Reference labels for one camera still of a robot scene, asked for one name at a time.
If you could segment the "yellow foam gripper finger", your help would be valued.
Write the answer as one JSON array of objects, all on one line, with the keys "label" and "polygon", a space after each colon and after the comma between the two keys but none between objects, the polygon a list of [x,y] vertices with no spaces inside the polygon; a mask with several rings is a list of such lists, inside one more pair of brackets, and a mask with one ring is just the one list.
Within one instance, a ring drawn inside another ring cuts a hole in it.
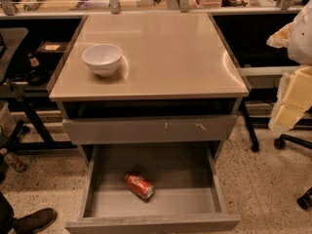
[{"label": "yellow foam gripper finger", "polygon": [[291,22],[283,26],[267,39],[266,44],[276,49],[287,48],[290,43],[291,26]]},{"label": "yellow foam gripper finger", "polygon": [[272,132],[284,133],[294,127],[312,107],[312,66],[303,65],[280,79],[277,101],[269,120]]}]

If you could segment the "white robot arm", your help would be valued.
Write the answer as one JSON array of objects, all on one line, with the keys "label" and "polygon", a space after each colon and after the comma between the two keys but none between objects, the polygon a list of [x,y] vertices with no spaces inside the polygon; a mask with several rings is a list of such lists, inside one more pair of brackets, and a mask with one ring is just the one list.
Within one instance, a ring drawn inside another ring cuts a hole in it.
[{"label": "white robot arm", "polygon": [[292,22],[271,35],[266,44],[286,48],[289,59],[300,65],[293,73],[282,75],[271,112],[269,129],[282,133],[292,129],[312,107],[312,0]]}]

